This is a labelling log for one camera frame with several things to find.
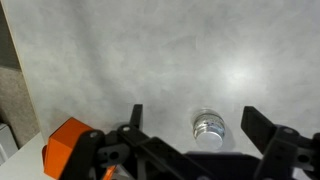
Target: screw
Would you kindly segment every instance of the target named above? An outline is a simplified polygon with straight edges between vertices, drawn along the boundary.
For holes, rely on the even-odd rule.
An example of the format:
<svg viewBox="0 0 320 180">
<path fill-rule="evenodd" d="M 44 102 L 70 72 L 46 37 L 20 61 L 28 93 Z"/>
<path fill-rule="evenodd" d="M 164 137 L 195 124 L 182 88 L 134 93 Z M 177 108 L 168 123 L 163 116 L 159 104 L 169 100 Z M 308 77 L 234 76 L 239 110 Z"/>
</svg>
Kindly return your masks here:
<svg viewBox="0 0 320 180">
<path fill-rule="evenodd" d="M 126 126 L 122 128 L 123 131 L 130 131 L 130 127 Z"/>
<path fill-rule="evenodd" d="M 292 134 L 293 133 L 293 130 L 290 129 L 290 128 L 286 128 L 284 129 L 284 132 L 288 133 L 288 134 Z"/>
<path fill-rule="evenodd" d="M 92 133 L 90 134 L 90 137 L 91 137 L 91 138 L 94 138 L 94 137 L 96 137 L 97 135 L 98 135 L 97 132 L 92 132 Z"/>
<path fill-rule="evenodd" d="M 210 180 L 207 176 L 199 176 L 197 180 Z"/>
</svg>

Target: orange block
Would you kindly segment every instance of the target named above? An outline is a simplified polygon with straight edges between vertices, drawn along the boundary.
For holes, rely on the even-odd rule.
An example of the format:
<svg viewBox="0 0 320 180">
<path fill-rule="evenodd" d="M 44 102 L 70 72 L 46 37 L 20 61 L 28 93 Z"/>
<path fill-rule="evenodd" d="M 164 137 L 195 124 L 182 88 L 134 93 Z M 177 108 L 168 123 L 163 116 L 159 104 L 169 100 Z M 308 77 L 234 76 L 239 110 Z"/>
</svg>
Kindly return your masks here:
<svg viewBox="0 0 320 180">
<path fill-rule="evenodd" d="M 42 150 L 44 172 L 54 179 L 58 179 L 66 165 L 78 138 L 85 131 L 92 130 L 75 118 L 68 119 L 50 137 L 48 145 Z M 108 168 L 103 180 L 111 179 L 115 166 Z"/>
</svg>

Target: small metal cup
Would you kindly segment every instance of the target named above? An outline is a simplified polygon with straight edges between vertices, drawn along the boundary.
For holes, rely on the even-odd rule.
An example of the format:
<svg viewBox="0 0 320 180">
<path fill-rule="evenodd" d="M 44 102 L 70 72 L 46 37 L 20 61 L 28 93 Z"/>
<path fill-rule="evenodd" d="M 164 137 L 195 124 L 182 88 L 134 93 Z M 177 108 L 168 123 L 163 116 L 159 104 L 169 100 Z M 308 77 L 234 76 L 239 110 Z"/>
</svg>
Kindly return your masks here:
<svg viewBox="0 0 320 180">
<path fill-rule="evenodd" d="M 211 109 L 202 109 L 193 118 L 193 135 L 198 146 L 205 151 L 214 151 L 223 144 L 224 121 Z"/>
</svg>

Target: metal cap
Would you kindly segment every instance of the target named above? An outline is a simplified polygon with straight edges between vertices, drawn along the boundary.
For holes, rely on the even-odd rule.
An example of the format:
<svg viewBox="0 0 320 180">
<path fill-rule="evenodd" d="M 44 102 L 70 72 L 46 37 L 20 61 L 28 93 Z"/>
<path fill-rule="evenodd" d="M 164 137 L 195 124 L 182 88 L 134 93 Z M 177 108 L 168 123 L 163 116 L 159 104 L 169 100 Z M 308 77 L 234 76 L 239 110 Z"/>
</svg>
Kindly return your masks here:
<svg viewBox="0 0 320 180">
<path fill-rule="evenodd" d="M 224 122 L 212 110 L 198 114 L 194 121 L 193 131 L 198 146 L 203 150 L 214 151 L 223 144 Z"/>
</svg>

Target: white table surface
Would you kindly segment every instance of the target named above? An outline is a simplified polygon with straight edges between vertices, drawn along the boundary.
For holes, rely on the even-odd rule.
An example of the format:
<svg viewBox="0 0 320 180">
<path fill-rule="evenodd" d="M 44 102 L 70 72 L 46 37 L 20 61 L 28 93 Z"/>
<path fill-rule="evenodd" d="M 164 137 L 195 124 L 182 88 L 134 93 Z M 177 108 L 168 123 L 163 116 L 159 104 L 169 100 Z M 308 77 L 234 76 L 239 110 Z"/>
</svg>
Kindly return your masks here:
<svg viewBox="0 0 320 180">
<path fill-rule="evenodd" d="M 43 172 L 43 146 L 44 142 L 39 133 L 0 166 L 0 179 L 52 180 L 53 178 Z"/>
<path fill-rule="evenodd" d="M 196 107 L 225 120 L 225 151 L 259 155 L 245 105 L 307 137 L 320 129 L 320 1 L 2 3 L 45 140 L 70 116 L 108 132 L 135 103 L 144 132 L 181 152 L 199 150 Z"/>
</svg>

